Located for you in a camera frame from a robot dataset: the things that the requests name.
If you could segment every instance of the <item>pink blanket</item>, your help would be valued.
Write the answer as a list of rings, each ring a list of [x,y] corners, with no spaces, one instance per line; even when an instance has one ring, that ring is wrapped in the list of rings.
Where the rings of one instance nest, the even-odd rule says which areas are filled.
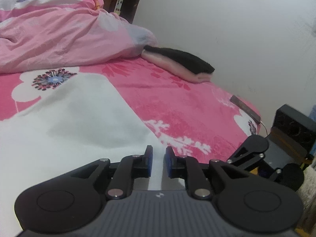
[[[226,160],[258,132],[254,121],[230,103],[231,94],[212,83],[187,83],[141,58],[105,63],[136,56],[156,39],[150,31],[107,13],[102,4],[0,0],[0,73],[24,72],[0,75],[0,120],[33,105],[67,79],[95,72],[107,76],[177,154],[204,163]]]
[[[155,45],[147,29],[98,9],[103,0],[0,0],[0,73],[134,57]]]
[[[0,75],[0,120],[50,95],[67,79],[105,75],[160,141],[200,162],[226,160],[258,126],[213,83],[187,83],[142,58]]]

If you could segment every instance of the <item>black towel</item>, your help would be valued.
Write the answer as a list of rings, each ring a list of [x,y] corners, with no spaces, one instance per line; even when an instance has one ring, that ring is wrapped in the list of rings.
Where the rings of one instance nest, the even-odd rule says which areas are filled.
[[[199,73],[212,74],[215,70],[209,63],[188,52],[171,48],[151,47],[149,45],[146,45],[144,49],[148,52],[159,53],[172,59],[173,61],[184,66],[186,69],[190,70],[195,75]]]

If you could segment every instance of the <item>blue object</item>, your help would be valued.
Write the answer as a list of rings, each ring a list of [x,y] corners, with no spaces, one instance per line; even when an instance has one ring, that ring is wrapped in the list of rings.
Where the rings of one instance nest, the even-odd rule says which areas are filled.
[[[54,84],[56,84],[56,83],[58,83],[58,82],[63,82],[64,80],[63,80],[63,78],[62,77],[60,77],[60,76],[53,76],[53,77],[49,77],[48,79],[47,79],[47,82],[48,83],[54,83]]]
[[[316,104],[314,105],[314,107],[312,108],[312,111],[311,113],[309,114],[309,118],[314,120],[314,122],[316,122]],[[314,144],[311,152],[310,152],[312,155],[315,156],[315,153],[316,153],[316,143]]]
[[[171,178],[171,157],[167,151],[166,151],[165,161],[166,161],[166,166],[167,166],[168,177]]]
[[[151,176],[151,169],[153,167],[153,151],[151,150],[151,153],[148,158],[148,175]]]

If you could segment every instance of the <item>flower print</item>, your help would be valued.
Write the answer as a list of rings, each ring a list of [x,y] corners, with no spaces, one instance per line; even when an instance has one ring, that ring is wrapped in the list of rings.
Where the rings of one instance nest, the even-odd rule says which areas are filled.
[[[27,102],[47,96],[78,72],[79,67],[24,72],[20,75],[23,83],[13,89],[11,97],[16,102]]]
[[[248,121],[248,125],[249,125],[249,130],[250,130],[250,133],[253,135],[253,134],[256,134],[257,132],[257,129],[255,127],[255,125],[253,124],[253,122],[251,120]]]
[[[198,154],[194,151],[198,150],[201,154],[209,155],[211,153],[211,147],[200,141],[192,140],[187,136],[173,137],[169,133],[170,125],[164,123],[162,120],[147,120],[143,121],[149,129],[151,129],[158,139],[165,145],[171,145],[175,152],[179,155],[187,155],[197,157]]]
[[[122,76],[129,76],[135,68],[131,68],[129,65],[119,64],[119,63],[109,63],[103,69],[102,73],[105,73],[108,77],[114,77],[115,74]]]
[[[234,116],[236,124],[244,131],[247,136],[256,134],[258,127],[253,119],[243,110],[239,109],[239,115]]]
[[[180,79],[179,77],[171,76],[170,79],[173,80],[171,83],[176,84],[178,87],[184,88],[188,91],[191,90],[191,88],[187,84],[182,83],[182,79]]]
[[[160,69],[160,68],[157,68],[157,67],[151,68],[150,70],[153,71],[150,75],[155,77],[155,78],[160,78],[161,75],[159,75],[159,74],[165,72],[163,69]]]

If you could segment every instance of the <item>floral bedsheet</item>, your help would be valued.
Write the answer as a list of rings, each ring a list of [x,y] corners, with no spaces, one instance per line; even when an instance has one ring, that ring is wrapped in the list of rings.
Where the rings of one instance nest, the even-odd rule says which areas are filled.
[[[259,131],[229,101],[232,94],[211,82],[185,82],[142,58],[2,74],[0,120],[49,96],[69,78],[91,72],[106,76],[144,124],[178,155],[193,156],[201,163],[213,158],[225,161],[247,136]]]

